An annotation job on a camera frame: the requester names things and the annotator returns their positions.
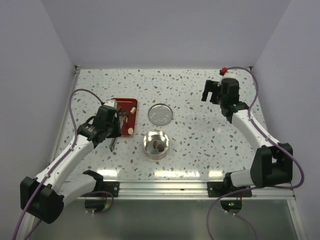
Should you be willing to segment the metal serving tongs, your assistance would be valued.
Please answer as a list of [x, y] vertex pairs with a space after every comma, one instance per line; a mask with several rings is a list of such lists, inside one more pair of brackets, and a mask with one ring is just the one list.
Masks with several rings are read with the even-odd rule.
[[[128, 116], [129, 116], [129, 113], [126, 110], [120, 110], [118, 112], [119, 129], [121, 133], [123, 132], [123, 128], [125, 124], [128, 122]], [[117, 137], [112, 138], [109, 145], [109, 149], [111, 152], [115, 150], [116, 142], [117, 142]]]

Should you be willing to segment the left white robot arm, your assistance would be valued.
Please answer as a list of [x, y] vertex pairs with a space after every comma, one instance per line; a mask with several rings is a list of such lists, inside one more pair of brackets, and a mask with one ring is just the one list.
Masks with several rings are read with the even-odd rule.
[[81, 124], [69, 145], [45, 170], [20, 183], [21, 209], [47, 224], [53, 223], [64, 209], [63, 183], [80, 163], [106, 139], [121, 136], [116, 100], [108, 100], [95, 116]]

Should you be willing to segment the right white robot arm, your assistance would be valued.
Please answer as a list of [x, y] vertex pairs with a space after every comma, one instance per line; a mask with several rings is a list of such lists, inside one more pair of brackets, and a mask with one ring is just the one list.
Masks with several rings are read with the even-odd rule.
[[205, 82], [202, 101], [219, 105], [222, 115], [239, 130], [255, 152], [249, 169], [227, 173], [223, 179], [223, 192], [235, 196], [243, 187], [271, 187], [291, 182], [293, 178], [293, 149], [280, 143], [259, 124], [249, 106], [240, 101], [239, 82], [224, 78], [220, 82]]

